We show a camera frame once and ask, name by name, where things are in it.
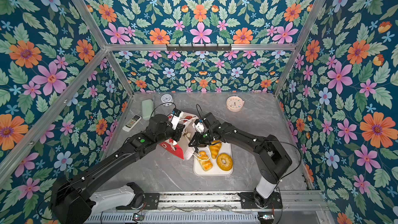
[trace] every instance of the white alarm clock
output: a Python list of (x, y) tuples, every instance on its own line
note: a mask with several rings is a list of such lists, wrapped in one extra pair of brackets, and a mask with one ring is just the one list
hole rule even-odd
[(231, 112), (239, 112), (245, 102), (238, 96), (231, 96), (226, 100), (226, 107)]
[(164, 104), (166, 107), (171, 106), (172, 105), (171, 102), (174, 101), (173, 97), (169, 94), (162, 95), (161, 100), (162, 100), (162, 103), (166, 103), (166, 104)]

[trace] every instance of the donut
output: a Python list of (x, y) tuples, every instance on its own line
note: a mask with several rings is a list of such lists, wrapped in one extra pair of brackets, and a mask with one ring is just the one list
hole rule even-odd
[(217, 165), (223, 171), (227, 172), (231, 170), (233, 164), (234, 163), (232, 162), (232, 158), (228, 154), (222, 153), (217, 157)]

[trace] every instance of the floral wallpaper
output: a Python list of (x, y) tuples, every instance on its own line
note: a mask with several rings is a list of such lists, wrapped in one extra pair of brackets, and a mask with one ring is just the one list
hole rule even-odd
[(327, 0), (280, 104), (339, 224), (398, 222), (396, 0)]
[(44, 224), (49, 221), (41, 216), (55, 218), (47, 207), (53, 183), (101, 161), (126, 105), (127, 93), (103, 59), (3, 185), (0, 223)]
[(297, 40), (314, 0), (85, 1), (108, 43), (282, 44)]
[(133, 90), (273, 92), (290, 52), (116, 52)]
[(0, 0), (0, 160), (98, 46), (70, 0)]

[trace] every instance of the white plate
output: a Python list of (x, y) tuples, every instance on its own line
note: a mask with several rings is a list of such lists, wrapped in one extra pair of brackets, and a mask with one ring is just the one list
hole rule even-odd
[[(232, 171), (234, 170), (234, 167), (232, 166), (232, 169), (230, 169), (229, 171), (223, 171), (222, 169), (220, 169), (220, 167), (217, 165), (217, 161), (216, 159), (212, 159), (211, 154), (209, 152), (209, 150), (206, 147), (199, 147), (198, 148), (199, 151), (205, 151), (206, 155), (208, 157), (210, 157), (210, 161), (213, 164), (213, 167), (208, 170), (208, 171), (204, 171), (202, 169), (202, 166), (200, 165), (200, 163), (198, 162), (198, 159), (195, 157), (195, 161), (193, 161), (193, 172), (196, 175), (199, 176), (207, 176), (207, 175), (231, 175)], [(219, 154), (221, 153), (226, 153), (228, 154), (231, 158), (232, 158), (232, 153), (231, 153), (231, 144), (230, 143), (222, 143), (221, 149), (218, 152)]]

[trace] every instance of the bread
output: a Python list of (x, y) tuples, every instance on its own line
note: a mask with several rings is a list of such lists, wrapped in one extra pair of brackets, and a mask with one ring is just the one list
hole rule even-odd
[[(215, 144), (215, 143), (218, 143), (218, 142), (221, 142), (221, 141), (214, 140), (213, 142), (211, 142), (211, 144)], [(218, 144), (209, 146), (212, 159), (216, 159), (216, 157), (218, 156), (218, 152), (221, 149), (221, 146), (222, 146), (222, 143), (218, 143)]]
[(234, 163), (232, 162), (232, 158), (228, 155), (228, 154), (220, 154), (217, 157), (217, 165), (220, 167), (220, 169), (222, 169), (223, 171), (229, 171), (230, 169), (232, 169), (232, 165)]
[(203, 169), (205, 172), (208, 171), (208, 170), (210, 170), (211, 168), (213, 168), (213, 164), (211, 163), (210, 160), (202, 161), (202, 160), (206, 160), (206, 159), (209, 158), (209, 157), (206, 155), (206, 152), (205, 152), (205, 151), (200, 151), (200, 152), (199, 152), (198, 158), (199, 158), (199, 159), (198, 159), (198, 162), (199, 162), (199, 164), (201, 165), (202, 169)]

